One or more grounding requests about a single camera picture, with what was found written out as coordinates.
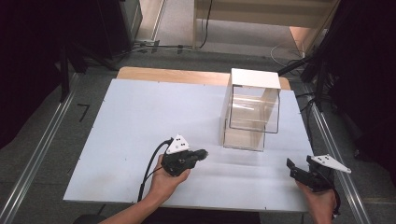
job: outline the gray floor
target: gray floor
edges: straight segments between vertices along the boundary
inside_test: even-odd
[[[142,66],[215,72],[230,72],[231,68],[240,67],[275,72],[282,68],[282,65],[269,57],[268,50],[279,44],[275,42],[279,36],[290,41],[290,34],[283,33],[285,30],[281,28],[277,30],[277,28],[266,32],[265,38],[271,40],[262,41],[264,45],[268,46],[267,50],[262,51],[264,52],[263,55],[260,53],[249,55],[243,52],[241,54],[217,53],[204,51],[204,49],[201,51],[184,50],[181,54],[172,50],[159,50],[153,54],[134,52],[125,57],[118,67]],[[184,40],[166,37],[161,33],[161,29],[164,28],[160,28],[158,37],[164,42],[162,44],[187,44],[183,43]],[[208,38],[206,47],[211,49],[210,51],[220,52],[229,49],[227,46],[223,47],[214,43],[216,43],[215,40]],[[283,53],[276,55],[276,58],[281,63],[287,63],[290,59],[294,59],[291,58],[294,56],[290,56],[290,54],[292,53],[284,49]],[[116,75],[117,72],[110,72],[100,66],[90,67],[85,75],[79,75],[76,95],[49,146],[49,151],[32,186],[22,201],[13,223],[72,223],[78,215],[95,214],[99,211],[102,206],[99,203],[68,203],[64,202],[62,198],[110,80]],[[288,79],[296,94],[304,92],[303,84],[299,81],[299,78],[288,74]],[[21,175],[25,164],[33,154],[41,135],[50,123],[50,118],[59,104],[59,98],[60,90],[57,89],[48,96],[26,122],[14,141],[0,150],[0,204],[2,206],[5,204],[16,180]],[[298,102],[300,107],[303,108],[307,103],[307,98],[298,98]],[[84,107],[78,106],[78,104],[91,106],[82,122],[79,122],[79,119],[83,114]],[[352,178],[372,223],[395,223],[396,189],[390,182],[388,172],[376,163],[355,160],[353,158],[355,148],[342,119],[332,112],[330,104],[324,105],[324,114],[337,146],[341,149],[346,165],[352,169]],[[305,113],[302,114],[302,117],[306,120]],[[310,124],[309,128],[312,130],[314,139],[314,153],[317,155],[326,153],[323,139],[312,116],[310,116]],[[342,187],[338,181],[336,181],[336,184],[342,195],[343,205],[341,207],[342,215],[334,223],[356,223]],[[108,204],[103,210],[103,215],[111,216],[127,206],[129,204]],[[262,223],[299,223],[301,219],[300,214],[288,213],[262,213],[261,217]],[[309,216],[305,216],[304,223],[311,223]]]

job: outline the white table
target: white table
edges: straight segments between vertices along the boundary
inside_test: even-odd
[[[279,133],[265,136],[264,152],[219,145],[224,94],[224,86],[113,79],[64,200],[136,202],[152,152],[180,133],[209,156],[164,206],[306,212],[286,166],[290,158],[307,170],[312,155],[293,91],[280,93]]]

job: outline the forearm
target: forearm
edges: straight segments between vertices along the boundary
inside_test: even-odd
[[[128,223],[137,224],[143,222],[143,220],[153,213],[161,204],[163,200],[148,195],[145,199],[136,203],[135,205],[117,213],[115,216],[106,219],[101,222],[106,223]]]

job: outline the hand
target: hand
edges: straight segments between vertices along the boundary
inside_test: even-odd
[[[336,200],[332,189],[322,192],[312,192],[306,185],[296,181],[297,186],[305,195],[309,206],[309,214],[315,223],[332,223],[332,211]]]
[[[163,155],[160,155],[154,170],[161,167],[162,161]],[[185,170],[180,176],[171,176],[164,169],[157,170],[153,174],[147,197],[157,199],[158,203],[164,203],[175,192],[176,187],[187,179],[189,174],[190,169]]]

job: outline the transparent box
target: transparent box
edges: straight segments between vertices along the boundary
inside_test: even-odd
[[[265,133],[277,133],[277,73],[233,68],[220,118],[220,144],[263,151]]]

